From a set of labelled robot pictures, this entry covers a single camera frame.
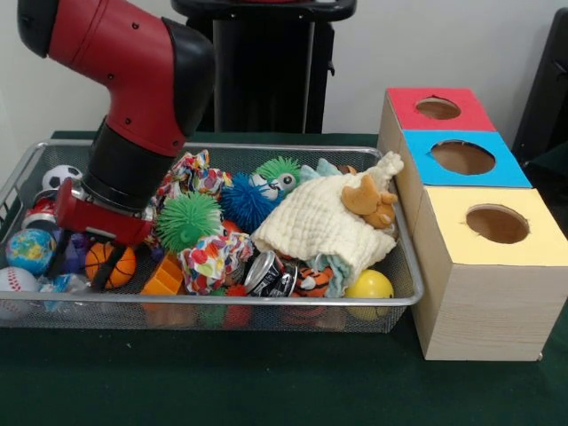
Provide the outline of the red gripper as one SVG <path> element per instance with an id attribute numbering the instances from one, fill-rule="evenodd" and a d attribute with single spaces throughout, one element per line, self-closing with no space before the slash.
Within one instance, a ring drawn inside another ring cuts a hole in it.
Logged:
<path id="1" fill-rule="evenodd" d="M 76 178 L 67 178 L 60 186 L 54 214 L 57 225 L 63 230 L 46 271 L 48 280 L 58 276 L 66 261 L 71 231 L 91 233 L 122 244 L 112 245 L 110 256 L 95 273 L 91 281 L 91 288 L 95 291 L 105 289 L 113 270 L 126 251 L 126 246 L 143 242 L 154 222 L 154 210 L 151 207 L 146 207 L 139 213 L 113 208 L 90 197 L 82 188 L 81 181 Z"/>

